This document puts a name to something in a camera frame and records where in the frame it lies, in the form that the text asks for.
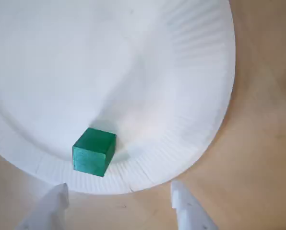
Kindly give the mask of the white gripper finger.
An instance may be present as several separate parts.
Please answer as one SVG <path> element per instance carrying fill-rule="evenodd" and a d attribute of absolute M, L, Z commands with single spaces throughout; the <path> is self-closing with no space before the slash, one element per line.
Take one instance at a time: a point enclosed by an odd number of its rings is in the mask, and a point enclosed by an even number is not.
<path fill-rule="evenodd" d="M 217 226 L 181 181 L 171 182 L 171 205 L 179 230 L 216 230 Z"/>
<path fill-rule="evenodd" d="M 65 210 L 69 207 L 66 183 L 56 185 L 16 227 L 17 230 L 64 230 Z"/>

